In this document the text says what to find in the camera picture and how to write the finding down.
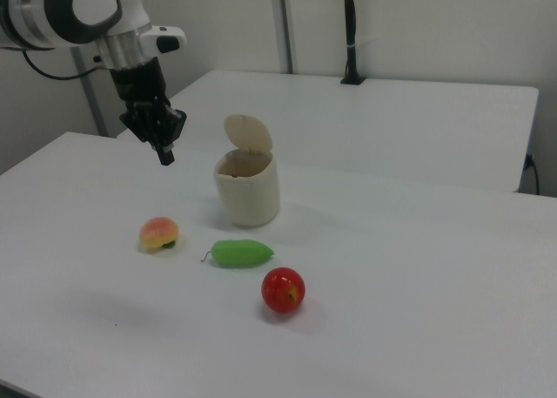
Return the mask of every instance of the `peach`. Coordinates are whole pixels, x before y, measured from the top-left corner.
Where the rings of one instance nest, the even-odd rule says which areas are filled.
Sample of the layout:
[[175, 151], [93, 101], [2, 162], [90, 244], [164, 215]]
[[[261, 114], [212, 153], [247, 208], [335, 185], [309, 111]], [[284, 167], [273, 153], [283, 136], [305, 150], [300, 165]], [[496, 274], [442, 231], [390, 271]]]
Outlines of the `peach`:
[[149, 219], [139, 231], [139, 240], [146, 248], [172, 247], [179, 235], [178, 224], [170, 218]]

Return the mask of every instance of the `black cable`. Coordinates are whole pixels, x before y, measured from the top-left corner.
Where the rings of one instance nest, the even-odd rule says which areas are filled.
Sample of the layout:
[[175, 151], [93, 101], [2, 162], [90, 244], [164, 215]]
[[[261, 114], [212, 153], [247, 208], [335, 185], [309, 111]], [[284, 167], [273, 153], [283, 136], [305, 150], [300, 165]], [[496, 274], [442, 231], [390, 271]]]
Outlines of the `black cable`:
[[61, 81], [65, 81], [65, 80], [75, 80], [77, 78], [84, 78], [85, 76], [90, 75], [92, 72], [97, 71], [98, 67], [94, 67], [86, 72], [77, 74], [76, 76], [68, 76], [68, 77], [59, 77], [59, 76], [52, 76], [51, 74], [45, 73], [44, 71], [42, 71], [41, 69], [39, 69], [38, 67], [36, 67], [33, 62], [30, 60], [29, 56], [27, 55], [27, 51], [26, 50], [22, 50], [21, 51], [23, 53], [23, 56], [25, 57], [25, 61], [27, 61], [27, 63], [31, 66], [31, 68], [36, 71], [38, 74], [40, 74], [41, 76], [45, 76], [46, 78], [51, 78], [52, 80], [61, 80]]
[[536, 178], [536, 195], [539, 195], [540, 194], [540, 177], [538, 176], [538, 167], [536, 167], [536, 164], [534, 162], [534, 156], [532, 154], [527, 154], [526, 159], [524, 160], [524, 167], [523, 167], [522, 170], [525, 172], [530, 167], [532, 167], [534, 169], [534, 176]]
[[540, 178], [538, 177], [538, 168], [536, 167], [536, 164], [534, 163], [534, 159], [530, 159], [530, 163], [532, 164], [532, 167], [534, 168], [534, 176], [536, 177], [536, 195], [540, 194]]

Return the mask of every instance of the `white wall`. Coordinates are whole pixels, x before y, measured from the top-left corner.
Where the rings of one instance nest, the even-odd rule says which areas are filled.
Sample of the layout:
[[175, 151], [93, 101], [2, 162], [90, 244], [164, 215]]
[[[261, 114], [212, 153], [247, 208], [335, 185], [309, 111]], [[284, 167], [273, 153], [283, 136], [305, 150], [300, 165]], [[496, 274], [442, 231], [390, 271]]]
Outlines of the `white wall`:
[[[68, 50], [30, 52], [54, 75], [76, 73]], [[0, 173], [65, 132], [97, 134], [79, 82], [55, 82], [35, 73], [15, 51], [0, 51]]]
[[[281, 72], [284, 54], [275, 28], [272, 0], [144, 0], [153, 24], [179, 26], [188, 39], [184, 52], [160, 58], [169, 97], [211, 70]], [[84, 53], [93, 57], [95, 48]], [[111, 136], [124, 130], [108, 74], [92, 79]]]
[[[540, 89], [530, 152], [557, 196], [557, 0], [355, 0], [359, 71]], [[344, 74], [343, 0], [289, 0], [300, 74]], [[531, 172], [524, 189], [534, 191]]]

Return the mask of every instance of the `black pole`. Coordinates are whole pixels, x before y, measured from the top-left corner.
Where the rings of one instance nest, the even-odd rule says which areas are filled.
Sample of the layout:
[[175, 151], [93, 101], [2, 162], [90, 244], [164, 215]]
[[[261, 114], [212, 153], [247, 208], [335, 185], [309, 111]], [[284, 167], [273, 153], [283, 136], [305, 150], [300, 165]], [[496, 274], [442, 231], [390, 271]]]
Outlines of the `black pole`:
[[366, 78], [358, 74], [356, 66], [356, 6], [354, 0], [345, 0], [346, 16], [346, 52], [348, 61], [346, 63], [346, 75], [340, 83], [361, 84]]

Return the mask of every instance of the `white table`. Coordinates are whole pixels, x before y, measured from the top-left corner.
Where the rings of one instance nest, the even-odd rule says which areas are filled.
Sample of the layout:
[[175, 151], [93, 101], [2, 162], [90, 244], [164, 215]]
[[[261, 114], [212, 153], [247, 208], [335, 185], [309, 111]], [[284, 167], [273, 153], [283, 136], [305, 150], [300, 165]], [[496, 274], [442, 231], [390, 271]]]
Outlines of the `white table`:
[[526, 87], [213, 71], [171, 102], [188, 114], [177, 146], [224, 154], [225, 117], [245, 113], [268, 125], [279, 163], [512, 192], [537, 97]]
[[[0, 177], [0, 379], [44, 398], [557, 396], [557, 201], [281, 165], [268, 226], [229, 225], [217, 154], [66, 134]], [[174, 250], [139, 227], [174, 218]], [[200, 263], [258, 239], [262, 267]], [[305, 278], [267, 312], [276, 266]]]

